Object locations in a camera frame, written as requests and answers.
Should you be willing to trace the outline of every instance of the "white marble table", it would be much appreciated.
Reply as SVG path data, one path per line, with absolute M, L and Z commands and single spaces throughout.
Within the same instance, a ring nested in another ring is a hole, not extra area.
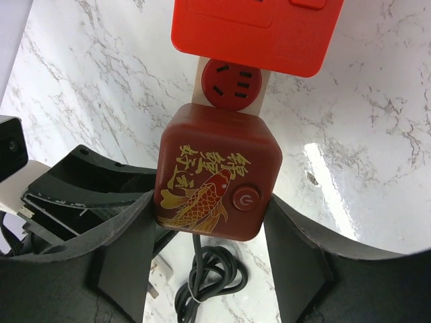
M 23 120 L 32 158 L 53 165 L 78 143 L 155 167 L 160 135 L 189 102 L 196 57 L 170 43 L 173 0 L 35 0 L 2 114 Z M 275 193 L 355 240 L 411 253 L 431 246 L 431 5 L 345 0 L 321 72 L 273 73 L 262 117 L 284 163 Z M 279 322 L 263 232 L 228 244 L 250 268 L 200 322 Z M 191 236 L 162 253 L 174 269 L 145 322 L 176 322 Z

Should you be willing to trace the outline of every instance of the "power button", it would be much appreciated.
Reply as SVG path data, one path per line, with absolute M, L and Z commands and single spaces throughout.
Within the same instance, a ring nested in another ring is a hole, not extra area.
M 251 186 L 241 186 L 237 188 L 232 196 L 234 206 L 240 211 L 252 211 L 261 202 L 261 197 L 257 190 Z

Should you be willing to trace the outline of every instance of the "red cube device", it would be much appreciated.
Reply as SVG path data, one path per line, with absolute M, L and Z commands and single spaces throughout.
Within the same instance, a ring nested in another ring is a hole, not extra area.
M 343 0 L 175 0 L 172 43 L 189 54 L 310 77 Z
M 259 117 L 184 105 L 160 144 L 158 223 L 233 240 L 255 237 L 281 160 L 281 149 Z

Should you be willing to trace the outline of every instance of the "black cable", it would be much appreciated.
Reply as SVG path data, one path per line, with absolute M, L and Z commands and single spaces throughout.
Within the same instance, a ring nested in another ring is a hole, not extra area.
M 5 237 L 6 242 L 11 247 L 11 252 L 8 255 L 17 256 L 20 254 L 22 249 L 21 240 L 18 239 L 12 231 L 10 231 L 4 224 L 6 212 L 0 211 L 0 229 L 3 237 Z
M 193 234 L 193 245 L 195 247 L 195 257 L 193 258 L 192 269 L 189 275 L 189 282 L 185 283 L 178 290 L 175 296 L 175 310 L 178 322 L 194 323 L 197 309 L 201 302 L 210 297 L 236 293 L 245 287 L 248 282 L 248 272 L 238 259 L 224 247 L 201 246 L 201 237 Z M 232 287 L 231 284 L 238 271 L 241 274 L 241 281 Z M 205 282 L 210 272 L 220 276 L 215 283 Z

